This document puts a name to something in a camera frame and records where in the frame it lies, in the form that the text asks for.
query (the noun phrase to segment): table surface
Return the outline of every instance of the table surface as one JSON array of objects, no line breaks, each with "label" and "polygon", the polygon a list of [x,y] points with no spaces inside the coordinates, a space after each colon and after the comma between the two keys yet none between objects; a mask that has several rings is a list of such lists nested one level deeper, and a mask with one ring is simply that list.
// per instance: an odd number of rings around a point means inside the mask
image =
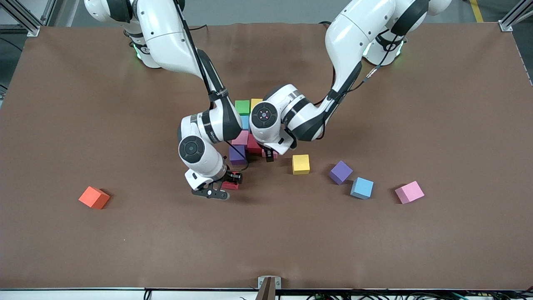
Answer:
[{"label": "table surface", "polygon": [[[193,31],[233,100],[284,83],[322,99],[324,34]],[[144,67],[120,28],[43,27],[0,110],[0,287],[247,287],[274,274],[285,288],[527,288],[532,100],[511,33],[424,24],[323,140],[252,158],[229,201],[203,199],[176,140],[208,106],[202,81]],[[291,154],[309,154],[309,175],[291,174]],[[328,178],[339,160],[375,182],[370,200]],[[400,204],[394,189],[414,180],[426,196]],[[89,185],[112,195],[103,210],[78,201]]]}]

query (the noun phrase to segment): light blue cube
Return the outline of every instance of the light blue cube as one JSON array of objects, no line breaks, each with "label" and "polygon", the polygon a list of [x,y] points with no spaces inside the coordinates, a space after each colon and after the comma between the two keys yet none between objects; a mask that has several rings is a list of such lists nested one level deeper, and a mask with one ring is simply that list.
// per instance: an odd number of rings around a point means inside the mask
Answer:
[{"label": "light blue cube", "polygon": [[372,181],[357,177],[357,179],[353,182],[350,195],[361,199],[368,199],[372,194],[373,186],[374,183]]},{"label": "light blue cube", "polygon": [[243,130],[249,130],[250,129],[250,116],[240,116],[240,118],[243,121]]}]

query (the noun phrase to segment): yellow cube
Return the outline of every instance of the yellow cube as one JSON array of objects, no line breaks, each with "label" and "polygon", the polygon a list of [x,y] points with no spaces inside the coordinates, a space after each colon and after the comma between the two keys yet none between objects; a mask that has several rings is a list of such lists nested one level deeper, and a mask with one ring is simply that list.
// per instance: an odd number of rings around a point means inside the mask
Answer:
[{"label": "yellow cube", "polygon": [[263,99],[252,99],[250,100],[250,112],[254,109],[254,106],[256,106],[259,102],[263,101]]},{"label": "yellow cube", "polygon": [[309,174],[309,155],[293,155],[293,175]]}]

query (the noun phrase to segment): cube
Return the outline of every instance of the cube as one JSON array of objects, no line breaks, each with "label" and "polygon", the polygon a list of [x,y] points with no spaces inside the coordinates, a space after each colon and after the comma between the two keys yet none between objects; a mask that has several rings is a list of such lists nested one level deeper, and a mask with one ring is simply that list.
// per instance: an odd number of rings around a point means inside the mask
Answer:
[{"label": "cube", "polygon": [[346,179],[348,179],[348,176],[350,176],[352,172],[353,170],[348,167],[348,165],[346,165],[343,161],[339,161],[338,164],[329,172],[329,176],[336,184],[341,185],[346,181]]},{"label": "cube", "polygon": [[235,149],[233,147],[230,147],[230,162],[232,165],[240,165],[240,164],[246,164],[248,161],[246,160],[246,151],[244,149],[244,145],[236,145]]},{"label": "cube", "polygon": [[238,183],[230,183],[230,182],[227,182],[227,181],[224,181],[222,183],[222,186],[220,187],[220,189],[222,190],[238,190],[239,189],[239,184]]},{"label": "cube", "polygon": [[248,147],[248,136],[250,135],[250,133],[247,131],[247,130],[243,130],[240,132],[239,136],[232,140],[231,141],[231,144],[232,145],[243,145],[244,148],[247,148]]},{"label": "cube", "polygon": [[90,208],[102,209],[109,200],[109,195],[92,186],[88,187],[79,198]]},{"label": "cube", "polygon": [[253,111],[254,110],[254,106],[256,106],[261,101],[263,101],[263,99],[252,99],[252,100],[250,100],[250,111]]},{"label": "cube", "polygon": [[235,109],[241,116],[250,114],[250,100],[235,100]]},{"label": "cube", "polygon": [[[276,151],[272,151],[274,153],[274,159],[278,159],[278,153]],[[261,149],[261,156],[262,157],[266,157],[267,154],[265,153],[265,150],[264,149]]]},{"label": "cube", "polygon": [[254,135],[248,135],[248,152],[254,155],[261,155],[263,148],[259,146]]},{"label": "cube", "polygon": [[373,186],[374,183],[372,181],[357,177],[357,179],[353,182],[350,195],[361,199],[368,199],[372,194]]},{"label": "cube", "polygon": [[293,175],[309,174],[309,155],[293,155]]},{"label": "cube", "polygon": [[243,122],[243,130],[250,130],[250,116],[240,116]]},{"label": "cube", "polygon": [[422,198],[424,196],[424,192],[422,192],[422,189],[416,181],[404,185],[403,187],[397,189],[395,192],[396,195],[398,195],[398,197],[400,198],[402,204],[413,202],[416,199]]}]

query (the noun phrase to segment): gray floor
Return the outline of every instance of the gray floor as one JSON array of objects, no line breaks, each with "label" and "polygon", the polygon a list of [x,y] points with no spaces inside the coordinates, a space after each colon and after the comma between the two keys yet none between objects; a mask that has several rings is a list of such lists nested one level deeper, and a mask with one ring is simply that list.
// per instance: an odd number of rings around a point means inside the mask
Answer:
[{"label": "gray floor", "polygon": [[[478,0],[486,21],[501,18],[518,0]],[[318,23],[332,20],[349,0],[187,0],[184,10],[187,21],[192,26],[203,24],[228,25],[233,23]],[[515,36],[520,49],[532,43],[533,37],[527,36],[531,28],[530,20],[525,25],[516,27]],[[466,23],[475,22],[472,7],[468,1],[452,0],[450,7],[441,15],[427,17],[425,22],[432,23]],[[94,20],[85,10],[83,0],[65,0],[60,7],[56,26],[108,26]],[[23,35],[0,34],[19,47],[23,47],[26,37]],[[0,41],[0,83],[8,86],[17,65],[20,51]],[[524,60],[533,67],[532,53],[522,53]]]}]

